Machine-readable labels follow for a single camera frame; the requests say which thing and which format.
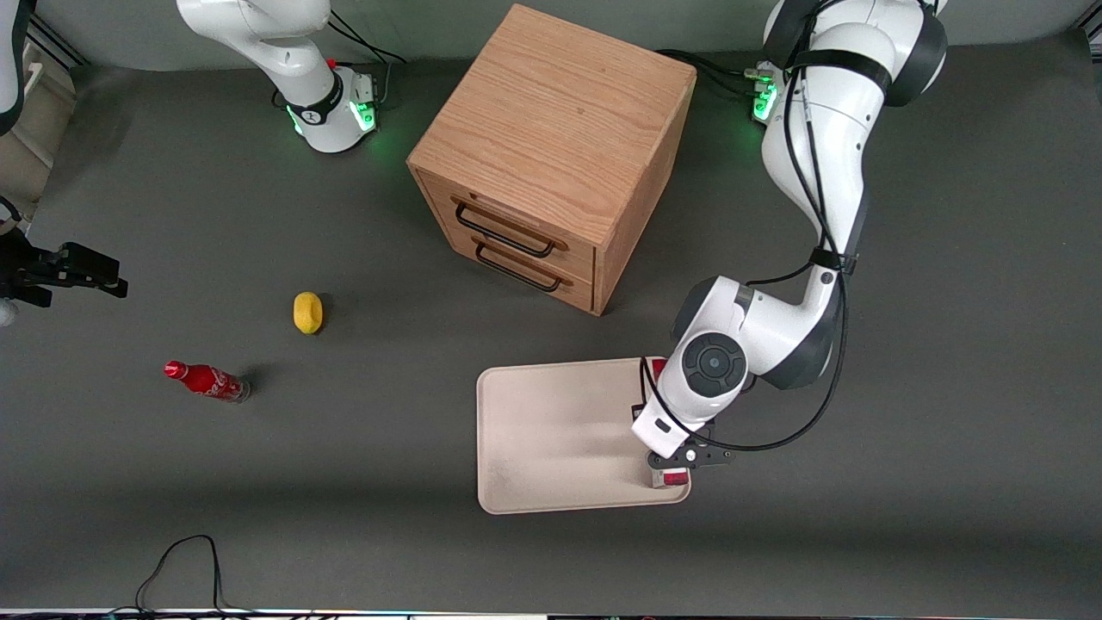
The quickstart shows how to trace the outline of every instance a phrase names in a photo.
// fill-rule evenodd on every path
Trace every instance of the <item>coca-cola label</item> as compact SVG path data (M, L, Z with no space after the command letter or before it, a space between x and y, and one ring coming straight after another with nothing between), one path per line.
M229 402L241 398L241 382L237 378L226 374L218 369L210 369L210 372L214 373L214 384L210 387L210 390L203 393L204 396Z

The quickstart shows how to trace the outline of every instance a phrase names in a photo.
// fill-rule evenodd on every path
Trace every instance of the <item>drawer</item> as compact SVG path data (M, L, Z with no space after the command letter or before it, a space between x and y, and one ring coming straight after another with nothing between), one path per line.
M455 183L424 171L422 182L449 238L475 235L508 247L529 263L593 281L593 246L562 233L549 233L539 224L529 225L501 214L485 197L466 192Z
M472 260L585 309L586 313L593 307L593 283L588 280L554 273L545 267L534 264L527 255L511 251L479 235L453 237L452 247Z

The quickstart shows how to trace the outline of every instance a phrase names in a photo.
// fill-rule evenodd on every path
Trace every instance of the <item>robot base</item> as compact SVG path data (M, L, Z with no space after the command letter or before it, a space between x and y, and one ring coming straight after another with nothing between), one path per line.
M375 81L370 75L360 75L348 67L337 67L334 73L344 83L344 100L328 115L322 124L309 124L288 113L294 121L294 130L306 139L316 151L338 153L355 146L378 126L375 105Z

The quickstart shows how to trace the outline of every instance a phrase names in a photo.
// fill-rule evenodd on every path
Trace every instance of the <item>green led light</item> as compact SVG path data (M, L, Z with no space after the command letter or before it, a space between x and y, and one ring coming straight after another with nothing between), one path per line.
M767 120L776 102L777 87L770 84L765 93L758 95L758 101L754 104L754 117L759 120Z
M291 111L291 106L287 106L287 113L291 117L291 122L294 123L294 132L302 135L302 127L299 127L299 119L294 117L294 112Z
M348 101L348 109L356 117L356 122L359 123L360 129L365 132L375 129L375 107L372 105Z

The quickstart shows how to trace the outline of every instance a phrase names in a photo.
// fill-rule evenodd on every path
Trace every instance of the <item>red coca-cola bottle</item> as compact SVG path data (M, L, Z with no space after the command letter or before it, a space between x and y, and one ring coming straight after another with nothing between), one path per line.
M183 362L172 361L164 366L164 374L186 385L195 394L227 403L242 403L252 392L249 382L206 365L188 367Z

